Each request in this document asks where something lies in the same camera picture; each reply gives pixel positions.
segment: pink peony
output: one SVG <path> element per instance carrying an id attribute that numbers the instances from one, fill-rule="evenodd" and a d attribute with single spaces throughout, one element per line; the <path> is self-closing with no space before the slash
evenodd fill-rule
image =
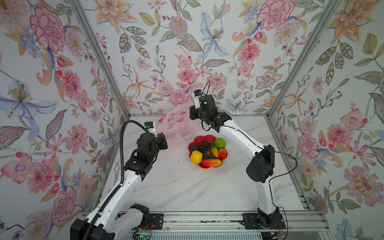
<path id="1" fill-rule="evenodd" d="M 101 118 L 101 112 L 99 110 L 91 110 L 91 118 L 97 122 Z"/>
<path id="2" fill-rule="evenodd" d="M 296 19 L 290 19 L 278 27 L 273 38 L 274 45 L 284 44 L 290 41 L 300 27 L 300 22 Z"/>
<path id="3" fill-rule="evenodd" d="M 107 106 L 109 98 L 107 81 L 104 79 L 102 83 L 96 84 L 96 88 L 98 92 L 96 99 L 102 102 L 104 107 Z"/>
<path id="4" fill-rule="evenodd" d="M 359 129 L 364 127 L 364 123 L 362 122 L 362 115 L 358 108 L 355 108 L 348 114 L 344 115 L 340 121 L 350 129 Z"/>
<path id="5" fill-rule="evenodd" d="M 46 7 L 35 7 L 30 17 L 31 28 L 40 45 L 58 53 L 65 45 L 65 31 L 60 18 Z"/>
<path id="6" fill-rule="evenodd" d="M 352 132 L 341 123 L 328 127 L 327 137 L 336 147 L 346 147 L 353 140 Z"/>
<path id="7" fill-rule="evenodd" d="M 70 99 L 77 98 L 81 91 L 80 78 L 72 71 L 64 71 L 61 77 L 61 88 Z"/>
<path id="8" fill-rule="evenodd" d="M 85 90 L 81 91 L 79 95 L 79 105 L 80 105 L 80 109 L 83 112 L 86 112 L 85 109 L 89 108 L 92 105 L 91 101 L 89 100 L 88 94 Z"/>
<path id="9" fill-rule="evenodd" d="M 277 28 L 291 16 L 294 7 L 291 0 L 267 0 L 260 9 L 256 23 L 261 23 L 260 29 Z"/>
<path id="10" fill-rule="evenodd" d="M 187 83 L 195 77 L 195 71 L 192 68 L 183 68 L 177 75 L 177 78 Z"/>
<path id="11" fill-rule="evenodd" d="M 251 63 L 251 64 L 243 64 L 239 70 L 237 71 L 238 75 L 240 76 L 241 74 L 244 76 L 244 77 L 248 77 L 249 74 L 251 73 L 251 70 L 253 69 L 253 66 L 254 64 Z"/>
<path id="12" fill-rule="evenodd" d="M 71 27 L 67 27 L 65 33 L 65 42 L 68 50 L 73 56 L 81 61 L 83 58 L 83 41 L 80 39 L 79 33 Z"/>
<path id="13" fill-rule="evenodd" d="M 363 165 L 362 168 L 353 166 L 352 171 L 345 169 L 344 172 L 344 178 L 349 181 L 347 184 L 349 196 L 356 197 L 359 203 L 362 203 L 364 197 L 365 204 L 370 207 L 374 207 L 377 202 L 384 202 L 383 195 L 380 193 L 383 191 L 384 185 L 375 182 L 378 179 L 376 174 L 368 176 L 368 166 Z"/>
<path id="14" fill-rule="evenodd" d="M 169 21 L 169 28 L 178 37 L 188 32 L 187 22 L 180 16 L 175 16 Z"/>
<path id="15" fill-rule="evenodd" d="M 28 154 L 23 154 L 19 159 L 13 159 L 1 168 L 1 172 L 12 179 L 12 182 L 22 184 L 31 171 L 32 162 Z"/>
<path id="16" fill-rule="evenodd" d="M 260 46 L 256 43 L 245 45 L 245 47 L 241 49 L 239 53 L 239 61 L 241 63 L 253 62 L 260 55 L 261 49 L 259 48 Z"/>
<path id="17" fill-rule="evenodd" d="M 174 104 L 183 104 L 189 100 L 189 93 L 186 93 L 184 90 L 173 91 L 169 95 L 169 100 Z"/>
<path id="18" fill-rule="evenodd" d="M 306 117 L 300 123 L 301 131 L 307 135 L 312 136 L 316 127 L 317 127 L 317 120 L 314 120 L 313 118 L 310 118 L 310 117 Z"/>
<path id="19" fill-rule="evenodd" d="M 192 59 L 187 58 L 186 56 L 179 56 L 179 68 L 189 68 L 192 63 Z"/>
<path id="20" fill-rule="evenodd" d="M 31 177 L 28 178 L 29 192 L 38 194 L 40 190 L 45 191 L 51 185 L 55 173 L 53 162 L 43 159 L 35 163 L 31 170 Z"/>
<path id="21" fill-rule="evenodd" d="M 263 76 L 256 78 L 257 85 L 255 88 L 263 89 L 273 85 L 275 82 L 278 82 L 283 77 L 282 74 L 276 74 L 272 71 L 267 71 Z"/>
<path id="22" fill-rule="evenodd" d="M 223 86 L 227 84 L 227 79 L 222 73 L 215 73 L 214 75 L 210 73 L 209 77 L 207 77 L 207 81 L 210 81 L 211 87 L 216 91 L 224 88 Z"/>
<path id="23" fill-rule="evenodd" d="M 73 155 L 79 153 L 79 148 L 88 146 L 88 135 L 86 135 L 87 129 L 83 128 L 82 124 L 77 125 L 77 127 L 72 126 L 71 130 L 68 130 L 69 137 L 65 137 L 64 141 L 66 142 L 66 148 L 68 150 L 72 149 Z"/>
<path id="24" fill-rule="evenodd" d="M 67 190 L 60 191 L 59 196 L 53 202 L 51 211 L 52 224 L 60 227 L 71 216 L 76 200 L 76 190 L 68 186 Z"/>
<path id="25" fill-rule="evenodd" d="M 316 139 L 310 135 L 304 134 L 299 138 L 300 150 L 309 159 L 314 159 L 319 155 L 317 149 L 319 145 L 316 143 Z"/>

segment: orange lily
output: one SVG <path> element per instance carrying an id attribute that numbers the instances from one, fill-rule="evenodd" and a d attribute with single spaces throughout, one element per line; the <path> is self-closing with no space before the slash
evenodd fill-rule
<path id="1" fill-rule="evenodd" d="M 286 108 L 291 108 L 291 107 L 293 107 L 293 106 L 297 103 L 297 105 L 298 105 L 298 107 L 299 107 L 299 112 L 300 112 L 301 115 L 303 115 L 303 114 L 301 113 L 300 102 L 302 102 L 302 103 L 304 103 L 304 104 L 305 104 L 305 102 L 304 102 L 300 97 L 305 93 L 305 90 L 307 90 L 308 86 L 309 86 L 309 83 L 308 83 L 307 87 L 304 89 L 304 91 L 303 91 L 302 93 L 300 93 L 299 96 L 296 96 L 296 95 L 294 95 L 294 94 L 289 94 L 288 96 L 286 96 L 286 98 L 289 97 L 289 96 L 291 96 L 291 100 L 293 100 L 293 102 L 288 103 L 288 105 L 289 105 L 289 104 L 291 104 L 291 105 L 290 105 L 289 107 L 286 107 Z"/>
<path id="2" fill-rule="evenodd" d="M 136 93 L 137 93 L 137 91 L 139 91 L 139 94 L 138 94 L 137 97 L 136 97 L 136 98 L 138 98 L 139 95 L 140 95 L 140 92 L 141 92 L 141 90 L 140 90 L 140 86 L 145 87 L 145 88 L 149 88 L 149 89 L 154 89 L 154 88 L 148 87 L 148 86 L 146 86 L 146 85 L 143 84 L 143 83 L 148 82 L 148 81 L 142 81 L 142 82 L 139 82 L 139 77 L 137 76 L 136 69 L 133 69 L 133 70 L 135 70 L 136 82 L 135 82 L 134 84 L 129 85 L 129 86 L 127 87 L 127 90 L 125 91 L 124 94 L 126 94 L 130 88 L 132 88 L 132 87 L 136 87 L 136 92 L 135 92 L 135 94 L 133 94 L 133 95 L 135 96 Z"/>

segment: green leaf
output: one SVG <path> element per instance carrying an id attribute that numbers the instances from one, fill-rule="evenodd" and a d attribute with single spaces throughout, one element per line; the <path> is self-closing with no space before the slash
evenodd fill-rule
<path id="1" fill-rule="evenodd" d="M 349 210 L 353 210 L 360 207 L 357 203 L 355 203 L 351 199 L 342 199 L 339 201 L 339 203 L 343 205 L 343 207 Z"/>
<path id="2" fill-rule="evenodd" d="M 192 7 L 192 8 L 196 8 L 196 7 L 200 7 L 200 3 L 196 2 L 196 1 L 190 1 L 189 2 L 189 5 Z"/>
<path id="3" fill-rule="evenodd" d="M 347 59 L 353 58 L 353 49 L 348 43 L 340 43 L 340 51 Z"/>
<path id="4" fill-rule="evenodd" d="M 63 15 L 65 13 L 65 9 L 67 7 L 64 5 L 64 4 L 61 4 L 59 3 L 57 6 L 56 6 L 56 9 L 55 9 L 55 13 L 57 15 Z"/>
<path id="5" fill-rule="evenodd" d="M 384 167 L 384 149 L 379 147 L 370 147 L 375 154 L 377 161 Z"/>
<path id="6" fill-rule="evenodd" d="M 255 97 L 259 98 L 259 97 L 263 96 L 266 93 L 271 93 L 271 90 L 265 89 L 264 91 L 257 93 Z"/>
<path id="7" fill-rule="evenodd" d="M 323 12 L 316 13 L 315 16 L 312 17 L 312 19 L 310 20 L 310 22 L 308 24 L 310 24 L 313 21 L 319 20 L 322 13 Z"/>
<path id="8" fill-rule="evenodd" d="M 384 53 L 384 43 L 383 43 L 383 44 L 379 47 L 379 49 L 377 50 L 375 58 L 378 58 L 378 57 L 381 56 L 383 53 Z"/>
<path id="9" fill-rule="evenodd" d="M 369 71 L 354 77 L 356 79 L 365 80 L 372 84 L 380 84 L 381 83 L 380 75 L 381 75 L 381 72 L 379 71 Z"/>
<path id="10" fill-rule="evenodd" d="M 355 63 L 354 66 L 362 67 L 362 66 L 368 65 L 373 60 L 374 60 L 373 58 L 364 58 L 360 60 L 358 63 Z"/>
<path id="11" fill-rule="evenodd" d="M 168 39 L 175 38 L 176 35 L 172 31 L 166 31 L 160 39 L 160 42 L 164 42 Z"/>
<path id="12" fill-rule="evenodd" d="M 288 115 L 288 117 L 289 117 L 290 119 L 292 119 L 292 118 L 297 118 L 297 115 L 294 114 L 294 113 L 291 113 L 291 114 Z"/>
<path id="13" fill-rule="evenodd" d="M 183 17 L 184 17 L 185 19 L 192 21 L 191 14 L 189 14 L 188 11 L 185 11 L 185 10 L 184 10 L 184 11 L 181 12 L 181 14 L 183 15 Z"/>
<path id="14" fill-rule="evenodd" d="M 153 20 L 153 17 L 149 15 L 148 13 L 139 13 L 141 18 L 143 19 L 144 23 L 148 26 L 153 26 L 155 25 L 155 20 Z"/>
<path id="15" fill-rule="evenodd" d="M 328 67 L 327 74 L 325 76 L 325 80 L 328 86 L 331 83 L 333 76 L 334 76 L 334 66 L 333 66 L 333 63 L 331 63 Z"/>
<path id="16" fill-rule="evenodd" d="M 375 52 L 376 47 L 377 37 L 372 33 L 368 33 L 367 38 L 365 39 L 364 45 L 362 47 L 362 52 L 366 55 L 371 55 Z"/>
<path id="17" fill-rule="evenodd" d="M 342 210 L 343 212 L 345 212 L 345 214 L 347 214 L 347 210 L 345 210 L 343 205 L 341 205 L 339 202 L 337 202 L 337 206 L 339 207 L 340 210 Z"/>
<path id="18" fill-rule="evenodd" d="M 331 210 L 331 212 L 334 213 L 334 206 L 333 206 L 333 203 L 331 201 L 328 201 L 328 207 Z"/>
<path id="19" fill-rule="evenodd" d="M 313 12 L 315 11 L 319 6 L 311 5 L 304 9 L 303 13 Z"/>

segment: pink flower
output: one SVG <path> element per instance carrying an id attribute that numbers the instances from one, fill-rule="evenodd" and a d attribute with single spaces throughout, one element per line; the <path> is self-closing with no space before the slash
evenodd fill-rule
<path id="1" fill-rule="evenodd" d="M 55 173 L 53 162 L 43 159 L 35 163 L 31 170 L 31 177 L 28 178 L 29 192 L 38 194 L 40 190 L 45 191 L 51 185 Z"/>
<path id="2" fill-rule="evenodd" d="M 212 72 L 212 69 L 208 70 L 208 67 L 201 66 L 200 69 L 196 68 L 196 71 L 197 71 L 196 75 L 200 75 L 201 74 L 201 76 L 204 77 L 204 74 Z"/>
<path id="3" fill-rule="evenodd" d="M 210 73 L 209 77 L 207 77 L 207 81 L 210 81 L 212 88 L 216 91 L 219 91 L 220 89 L 224 88 L 223 86 L 227 84 L 227 79 L 228 78 L 222 73 L 215 73 L 215 75 Z"/>
<path id="4" fill-rule="evenodd" d="M 253 62 L 260 55 L 261 49 L 259 48 L 260 46 L 256 43 L 245 45 L 245 47 L 241 49 L 239 53 L 239 61 L 241 63 Z"/>
<path id="5" fill-rule="evenodd" d="M 155 7 L 160 9 L 160 5 L 162 6 L 167 3 L 166 1 L 161 1 L 161 0 L 151 0 L 151 1 L 152 2 L 148 2 L 148 5 L 153 6 L 151 7 L 151 9 L 154 9 Z"/>
<path id="6" fill-rule="evenodd" d="M 336 147 L 346 147 L 353 140 L 352 132 L 341 123 L 331 124 L 328 127 L 327 137 Z"/>
<path id="7" fill-rule="evenodd" d="M 91 67 L 91 74 L 92 76 L 95 78 L 95 79 L 98 79 L 99 78 L 99 74 L 97 73 L 97 71 Z"/>
<path id="8" fill-rule="evenodd" d="M 149 65 L 149 63 L 147 63 L 147 61 L 144 61 L 144 60 L 145 59 L 139 58 L 136 60 L 136 63 L 140 67 L 140 69 L 143 68 L 144 70 L 149 70 L 152 66 Z"/>
<path id="9" fill-rule="evenodd" d="M 56 157 L 56 153 L 57 152 L 61 152 L 61 149 L 59 149 L 59 146 L 63 143 L 64 139 L 62 140 L 61 139 L 61 134 L 59 134 L 58 138 L 57 138 L 57 141 L 56 141 L 56 137 L 53 136 L 52 137 L 52 143 L 53 144 L 50 144 L 49 142 L 45 144 L 45 146 L 51 150 L 49 150 L 48 152 L 45 152 L 44 153 L 44 157 L 52 154 L 51 156 L 51 159 L 53 159 L 54 157 Z"/>
<path id="10" fill-rule="evenodd" d="M 88 146 L 88 135 L 86 135 L 87 129 L 83 128 L 82 124 L 77 125 L 77 127 L 72 126 L 71 130 L 68 130 L 69 137 L 65 137 L 64 141 L 66 142 L 66 148 L 68 150 L 72 149 L 73 155 L 79 153 L 79 148 Z"/>
<path id="11" fill-rule="evenodd" d="M 300 123 L 301 131 L 307 135 L 312 136 L 314 134 L 316 127 L 317 127 L 317 121 L 310 117 L 306 117 Z"/>
<path id="12" fill-rule="evenodd" d="M 251 70 L 253 69 L 253 66 L 254 64 L 251 63 L 251 64 L 243 64 L 239 70 L 237 71 L 238 75 L 240 76 L 240 74 L 242 74 L 244 77 L 248 77 L 249 74 L 251 73 Z"/>
<path id="13" fill-rule="evenodd" d="M 310 135 L 302 135 L 299 138 L 299 146 L 301 152 L 309 159 L 314 159 L 319 155 L 319 152 L 317 151 L 319 145 L 316 143 L 316 139 Z"/>
<path id="14" fill-rule="evenodd" d="M 61 77 L 61 88 L 70 99 L 77 98 L 81 91 L 80 78 L 72 71 L 64 71 Z"/>
<path id="15" fill-rule="evenodd" d="M 95 33 L 95 35 L 99 43 L 107 43 L 106 41 L 104 41 L 105 40 L 104 36 L 99 37 L 99 33 Z"/>
<path id="16" fill-rule="evenodd" d="M 68 50 L 73 56 L 78 61 L 81 61 L 83 58 L 83 41 L 80 39 L 80 36 L 75 29 L 71 27 L 66 29 L 65 42 Z"/>
<path id="17" fill-rule="evenodd" d="M 13 159 L 1 168 L 1 172 L 12 179 L 12 182 L 22 184 L 31 171 L 32 162 L 28 154 L 23 154 L 19 159 Z"/>
<path id="18" fill-rule="evenodd" d="M 101 118 L 101 112 L 99 110 L 91 110 L 91 118 L 97 122 Z"/>
<path id="19" fill-rule="evenodd" d="M 362 198 L 365 199 L 365 204 L 374 207 L 375 203 L 383 203 L 383 184 L 375 182 L 378 179 L 376 174 L 368 176 L 369 168 L 366 165 L 363 167 L 353 166 L 352 171 L 344 170 L 344 178 L 349 181 L 347 184 L 347 194 L 351 197 L 356 197 L 359 203 L 362 203 Z"/>
<path id="20" fill-rule="evenodd" d="M 294 18 L 286 21 L 276 29 L 273 44 L 280 45 L 290 41 L 296 34 L 297 30 L 299 30 L 299 27 L 300 22 Z"/>
<path id="21" fill-rule="evenodd" d="M 180 16 L 175 16 L 169 21 L 169 28 L 178 37 L 188 32 L 187 22 Z"/>
<path id="22" fill-rule="evenodd" d="M 240 81 L 237 81 L 237 88 L 244 90 L 245 88 L 249 88 L 249 84 L 247 84 L 247 82 L 244 79 L 242 79 Z"/>
<path id="23" fill-rule="evenodd" d="M 256 23 L 261 23 L 260 29 L 277 28 L 291 16 L 294 7 L 291 0 L 267 0 L 260 9 Z"/>
<path id="24" fill-rule="evenodd" d="M 189 93 L 186 93 L 184 90 L 176 90 L 173 91 L 169 95 L 169 100 L 174 104 L 183 104 L 188 102 L 189 100 Z"/>
<path id="25" fill-rule="evenodd" d="M 280 67 L 280 65 L 281 65 L 281 57 L 274 58 L 273 59 L 273 67 L 278 68 L 278 67 Z"/>
<path id="26" fill-rule="evenodd" d="M 85 90 L 81 91 L 79 95 L 79 105 L 83 112 L 86 112 L 85 109 L 91 106 L 91 101 L 89 100 L 88 94 Z"/>
<path id="27" fill-rule="evenodd" d="M 189 68 L 191 63 L 192 59 L 189 59 L 188 57 L 182 55 L 179 56 L 179 68 Z"/>
<path id="28" fill-rule="evenodd" d="M 159 85 L 159 93 L 162 95 L 168 96 L 171 92 L 173 92 L 173 86 L 170 81 L 166 81 Z"/>
<path id="29" fill-rule="evenodd" d="M 177 74 L 177 78 L 185 83 L 190 82 L 194 77 L 195 71 L 192 68 L 183 68 Z"/>
<path id="30" fill-rule="evenodd" d="M 263 76 L 256 78 L 257 85 L 255 88 L 263 89 L 273 85 L 275 82 L 278 82 L 283 77 L 282 74 L 276 74 L 272 71 L 267 71 Z"/>
<path id="31" fill-rule="evenodd" d="M 31 28 L 40 45 L 57 54 L 65 45 L 65 31 L 60 18 L 46 7 L 35 7 L 30 17 Z"/>
<path id="32" fill-rule="evenodd" d="M 366 162 L 369 163 L 372 166 L 375 166 L 376 163 L 372 160 L 370 160 L 367 157 L 375 157 L 375 154 L 373 153 L 364 153 L 365 151 L 368 150 L 369 146 L 364 145 L 359 149 L 359 141 L 355 141 L 355 147 L 352 147 L 351 145 L 348 144 L 349 149 L 355 153 L 353 155 L 353 158 L 356 159 L 357 157 L 360 157 L 360 160 L 364 163 L 364 165 L 367 166 Z"/>
<path id="33" fill-rule="evenodd" d="M 51 211 L 52 224 L 60 227 L 71 216 L 76 200 L 76 190 L 68 186 L 67 190 L 60 191 L 59 196 L 53 202 Z"/>
<path id="34" fill-rule="evenodd" d="M 364 123 L 362 122 L 362 115 L 358 108 L 355 108 L 348 114 L 344 115 L 340 121 L 350 129 L 359 129 L 364 127 Z"/>
<path id="35" fill-rule="evenodd" d="M 102 102 L 104 107 L 107 106 L 109 98 L 107 81 L 104 79 L 102 83 L 96 84 L 96 88 L 98 92 L 96 99 Z"/>

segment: black cable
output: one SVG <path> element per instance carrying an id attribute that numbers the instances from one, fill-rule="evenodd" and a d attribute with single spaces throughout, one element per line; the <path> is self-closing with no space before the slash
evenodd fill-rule
<path id="1" fill-rule="evenodd" d="M 115 195 L 115 193 L 120 189 L 120 187 L 122 186 L 122 184 L 124 183 L 124 151 L 123 151 L 123 138 L 124 138 L 124 131 L 125 131 L 125 127 L 127 126 L 128 123 L 134 123 L 136 125 L 138 125 L 139 127 L 141 127 L 144 131 L 148 132 L 148 130 L 143 126 L 141 125 L 140 123 L 134 121 L 134 120 L 127 120 L 123 123 L 123 125 L 121 126 L 121 130 L 120 130 L 120 172 L 121 172 L 121 180 L 120 180 L 120 184 L 117 185 L 115 187 L 115 189 L 111 192 L 111 194 L 108 195 L 107 199 L 104 201 L 104 203 L 101 205 L 100 209 L 98 210 L 98 212 L 96 213 L 96 215 L 93 217 L 91 223 L 88 225 L 87 229 L 85 230 L 85 233 L 84 233 L 84 236 L 83 236 L 83 239 L 82 240 L 88 240 L 89 238 L 89 234 L 91 233 L 91 230 L 94 226 L 94 224 L 96 223 L 97 219 L 101 216 L 100 213 L 102 213 L 104 211 L 104 208 L 106 207 L 106 205 L 108 204 L 108 202 L 112 199 L 113 195 Z"/>

